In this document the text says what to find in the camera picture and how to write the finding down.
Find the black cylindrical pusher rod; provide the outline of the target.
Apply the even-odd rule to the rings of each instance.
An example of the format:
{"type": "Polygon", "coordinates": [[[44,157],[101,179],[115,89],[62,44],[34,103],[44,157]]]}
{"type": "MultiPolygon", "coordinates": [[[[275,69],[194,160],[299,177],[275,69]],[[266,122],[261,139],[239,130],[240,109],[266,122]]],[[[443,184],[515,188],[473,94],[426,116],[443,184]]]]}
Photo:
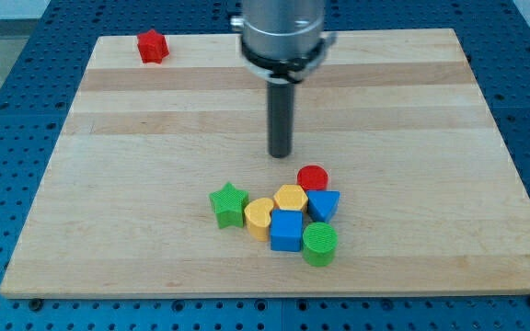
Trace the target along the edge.
{"type": "Polygon", "coordinates": [[[294,132],[294,85],[267,84],[268,151],[284,158],[292,151],[294,132]]]}

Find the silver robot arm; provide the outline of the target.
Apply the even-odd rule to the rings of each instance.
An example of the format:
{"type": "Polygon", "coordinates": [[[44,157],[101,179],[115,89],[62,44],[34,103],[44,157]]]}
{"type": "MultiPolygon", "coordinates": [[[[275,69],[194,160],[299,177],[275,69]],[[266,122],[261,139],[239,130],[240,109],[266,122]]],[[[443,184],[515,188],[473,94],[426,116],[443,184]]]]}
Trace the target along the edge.
{"type": "Polygon", "coordinates": [[[324,33],[323,0],[242,0],[230,17],[247,68],[267,83],[268,152],[292,152],[295,87],[322,64],[337,34],[324,33]]]}

